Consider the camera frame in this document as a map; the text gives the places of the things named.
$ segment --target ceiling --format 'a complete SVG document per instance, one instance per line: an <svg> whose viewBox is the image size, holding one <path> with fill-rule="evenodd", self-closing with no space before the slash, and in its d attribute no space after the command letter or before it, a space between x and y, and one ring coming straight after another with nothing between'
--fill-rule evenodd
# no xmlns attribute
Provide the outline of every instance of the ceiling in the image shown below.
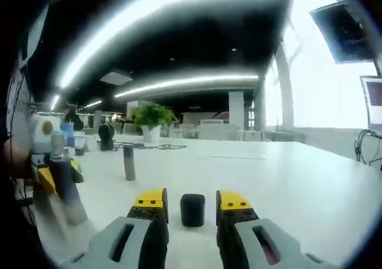
<svg viewBox="0 0 382 269"><path fill-rule="evenodd" d="M50 6L39 45L29 62L36 101L51 100L52 93L58 91L57 77L70 59L116 9L130 1L60 0ZM75 83L65 89L63 101L84 106L103 100L91 110L124 111L127 100L115 99L114 94L168 77L181 79L199 73L234 71L258 74L261 78L280 43L288 3L289 0L204 0L166 8L123 30L94 55ZM100 81L115 69L129 75L132 81L122 86ZM235 85L225 88L236 89ZM218 100L208 103L221 106ZM172 104L176 107L180 98L174 98Z"/></svg>
<svg viewBox="0 0 382 269"><path fill-rule="evenodd" d="M244 101L248 106L251 104L253 91L244 90ZM151 97L149 101L154 101L165 107L174 107L174 100L177 100L175 113L184 112L225 112L229 111L228 92L225 90L198 91L173 93L165 96Z"/></svg>

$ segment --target small black object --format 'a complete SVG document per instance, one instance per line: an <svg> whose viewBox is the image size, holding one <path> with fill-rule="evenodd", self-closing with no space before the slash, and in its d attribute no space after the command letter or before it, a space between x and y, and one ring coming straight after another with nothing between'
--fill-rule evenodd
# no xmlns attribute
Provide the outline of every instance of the small black object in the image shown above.
<svg viewBox="0 0 382 269"><path fill-rule="evenodd" d="M134 147L124 146L125 178L127 181L135 181Z"/></svg>
<svg viewBox="0 0 382 269"><path fill-rule="evenodd" d="M75 155L76 156L83 156L85 154L84 148L75 148Z"/></svg>
<svg viewBox="0 0 382 269"><path fill-rule="evenodd" d="M114 150L114 128L111 124L105 123L98 128L98 135L101 138L100 148L101 151Z"/></svg>
<svg viewBox="0 0 382 269"><path fill-rule="evenodd" d="M188 227L204 224L205 198L201 194L184 194L180 200L181 223Z"/></svg>

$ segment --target black cylinder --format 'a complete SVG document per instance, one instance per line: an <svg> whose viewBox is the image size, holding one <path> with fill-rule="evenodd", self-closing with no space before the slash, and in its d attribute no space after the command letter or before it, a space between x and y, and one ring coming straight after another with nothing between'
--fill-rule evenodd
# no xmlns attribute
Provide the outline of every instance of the black cylinder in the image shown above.
<svg viewBox="0 0 382 269"><path fill-rule="evenodd" d="M125 178L127 181L135 181L134 147L124 145Z"/></svg>
<svg viewBox="0 0 382 269"><path fill-rule="evenodd" d="M56 192L63 205L63 211L70 225L78 225L85 222L88 217L77 186L72 178L72 166L70 159L64 156L51 157L49 169L52 174Z"/></svg>
<svg viewBox="0 0 382 269"><path fill-rule="evenodd" d="M181 223L188 227L204 224L205 198L201 194L184 194L180 200Z"/></svg>
<svg viewBox="0 0 382 269"><path fill-rule="evenodd" d="M66 157L51 157L49 169L61 200L71 204L79 200L77 186L72 178L72 165Z"/></svg>

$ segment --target gray gripper body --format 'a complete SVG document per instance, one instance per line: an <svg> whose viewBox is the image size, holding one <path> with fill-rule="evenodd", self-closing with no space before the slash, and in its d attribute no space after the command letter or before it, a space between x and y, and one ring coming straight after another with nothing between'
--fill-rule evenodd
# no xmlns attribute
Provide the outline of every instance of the gray gripper body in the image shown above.
<svg viewBox="0 0 382 269"><path fill-rule="evenodd" d="M88 252L63 264L63 268L138 269L143 240L150 223L148 219L117 218L93 238Z"/></svg>
<svg viewBox="0 0 382 269"><path fill-rule="evenodd" d="M241 238L249 269L334 269L336 266L311 254L301 253L300 242L283 231L269 219L239 222L235 224ZM267 240L279 262L270 265L255 232Z"/></svg>

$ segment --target pillar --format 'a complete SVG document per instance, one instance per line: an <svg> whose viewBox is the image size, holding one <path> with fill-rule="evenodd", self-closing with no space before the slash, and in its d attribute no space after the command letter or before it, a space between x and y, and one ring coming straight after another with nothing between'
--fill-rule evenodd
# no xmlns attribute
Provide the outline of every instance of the pillar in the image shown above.
<svg viewBox="0 0 382 269"><path fill-rule="evenodd" d="M229 122L244 129L244 93L229 92Z"/></svg>

